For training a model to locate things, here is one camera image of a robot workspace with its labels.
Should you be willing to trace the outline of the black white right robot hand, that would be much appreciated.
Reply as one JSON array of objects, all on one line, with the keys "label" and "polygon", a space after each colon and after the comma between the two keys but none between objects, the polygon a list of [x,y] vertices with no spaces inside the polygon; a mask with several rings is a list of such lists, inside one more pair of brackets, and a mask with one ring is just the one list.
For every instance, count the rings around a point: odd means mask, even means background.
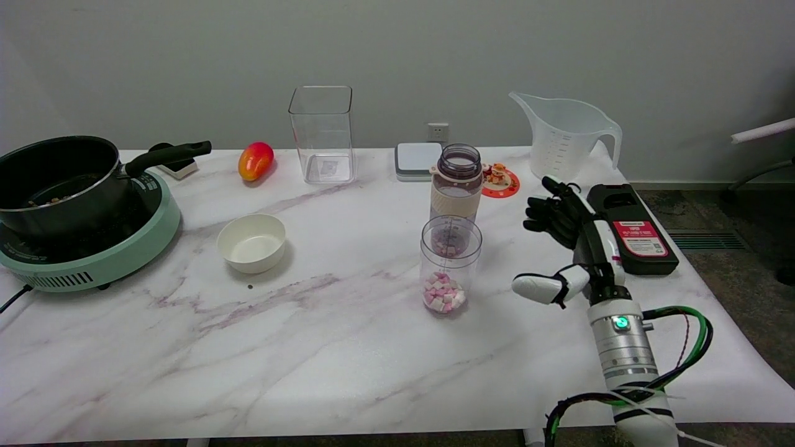
[{"label": "black white right robot hand", "polygon": [[573,252],[573,262],[551,276],[518,274],[511,282],[512,291],[533,302],[562,309],[579,294],[590,305],[630,300],[619,244],[604,215],[591,207],[577,184],[544,176],[542,186],[551,195],[528,198],[523,227],[549,234]]}]

